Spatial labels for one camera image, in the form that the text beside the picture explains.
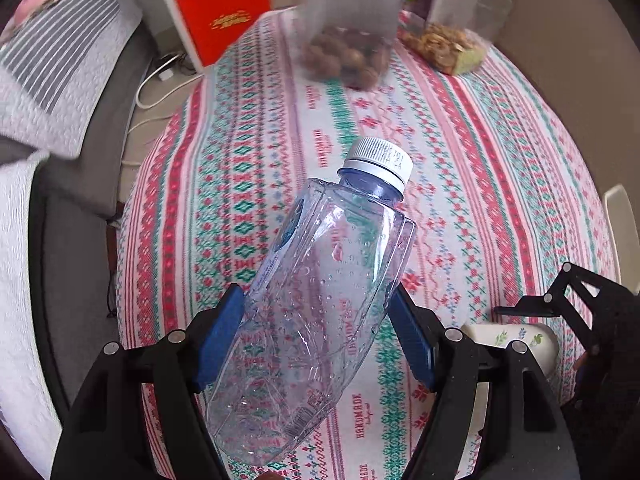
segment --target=bottle neck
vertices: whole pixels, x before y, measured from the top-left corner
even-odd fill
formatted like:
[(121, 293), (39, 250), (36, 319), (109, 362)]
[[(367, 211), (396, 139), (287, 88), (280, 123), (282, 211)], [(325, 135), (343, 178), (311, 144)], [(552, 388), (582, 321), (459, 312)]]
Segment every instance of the bottle neck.
[(395, 207), (402, 202), (402, 194), (395, 187), (370, 173), (341, 168), (338, 170), (338, 175), (340, 175), (340, 184), (343, 186), (357, 189), (388, 206)]

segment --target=metal screw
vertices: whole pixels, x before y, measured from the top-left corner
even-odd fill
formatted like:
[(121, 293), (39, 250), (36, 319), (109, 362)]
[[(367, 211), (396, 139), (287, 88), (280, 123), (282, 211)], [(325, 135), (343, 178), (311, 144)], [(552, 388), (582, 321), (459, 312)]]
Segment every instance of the metal screw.
[(453, 341), (454, 343), (462, 341), (462, 332), (457, 328), (447, 328), (444, 331), (444, 335), (449, 341)]
[(525, 342), (517, 340), (511, 343), (511, 348), (513, 348), (513, 350), (518, 354), (526, 354), (529, 347)]
[(107, 343), (104, 348), (102, 349), (102, 351), (107, 354), (107, 355), (113, 355), (115, 354), (118, 350), (120, 350), (120, 345), (118, 343), (116, 343), (115, 341), (111, 342), (111, 343)]
[(186, 337), (187, 335), (184, 330), (174, 330), (169, 334), (167, 339), (169, 340), (169, 343), (181, 343)]

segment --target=patterned tablecloth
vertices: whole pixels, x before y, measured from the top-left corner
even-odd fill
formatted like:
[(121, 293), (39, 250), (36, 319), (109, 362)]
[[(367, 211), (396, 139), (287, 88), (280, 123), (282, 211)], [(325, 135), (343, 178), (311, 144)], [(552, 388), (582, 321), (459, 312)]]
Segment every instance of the patterned tablecloth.
[[(304, 78), (292, 12), (263, 16), (175, 113), (140, 168), (120, 237), (118, 318), (124, 344), (154, 343), (247, 285), (305, 179), (335, 180), (360, 135), (402, 146), (414, 172), (402, 205), (418, 224), (404, 279), (444, 325), (539, 294), (571, 260), (613, 276), (600, 200), (571, 137), (497, 50), (459, 77), (398, 44), (375, 92)], [(567, 399), (582, 349), (564, 322), (552, 386)], [(522, 335), (527, 342), (527, 335)], [(336, 410), (296, 452), (285, 478), (400, 478), (431, 401), (385, 321)], [(152, 391), (145, 416), (159, 472), (171, 476)], [(471, 436), (460, 464), (478, 452)], [(233, 478), (261, 470), (228, 461)]]

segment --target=table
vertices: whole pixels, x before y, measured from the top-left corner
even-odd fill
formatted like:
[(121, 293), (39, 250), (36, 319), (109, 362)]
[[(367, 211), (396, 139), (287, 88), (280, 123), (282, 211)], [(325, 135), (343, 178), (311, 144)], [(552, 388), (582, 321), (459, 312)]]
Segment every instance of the table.
[[(449, 77), (398, 44), (383, 84), (356, 92), (304, 78), (293, 27), (290, 10), (264, 15), (141, 166), (119, 247), (128, 348), (184, 328), (229, 282), (251, 282), (305, 179), (335, 179), (360, 135), (391, 140), (414, 160), (402, 208), (418, 234), (402, 282), (445, 326), (491, 320), (493, 306), (546, 289), (567, 260), (613, 277), (606, 220), (578, 149), (500, 52)], [(582, 348), (562, 320), (545, 322), (562, 349), (552, 386), (566, 400)], [(156, 465), (171, 476), (152, 391), (144, 398)], [(270, 468), (291, 480), (399, 479), (432, 402), (385, 322), (337, 409)], [(479, 441), (469, 437), (460, 476)], [(233, 478), (261, 471), (226, 462)]]

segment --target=red box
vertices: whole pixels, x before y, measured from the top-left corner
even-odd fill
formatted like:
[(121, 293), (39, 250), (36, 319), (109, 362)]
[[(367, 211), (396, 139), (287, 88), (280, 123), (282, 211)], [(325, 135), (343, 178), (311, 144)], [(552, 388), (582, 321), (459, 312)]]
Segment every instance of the red box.
[(225, 49), (267, 10), (269, 0), (176, 0), (203, 66)]

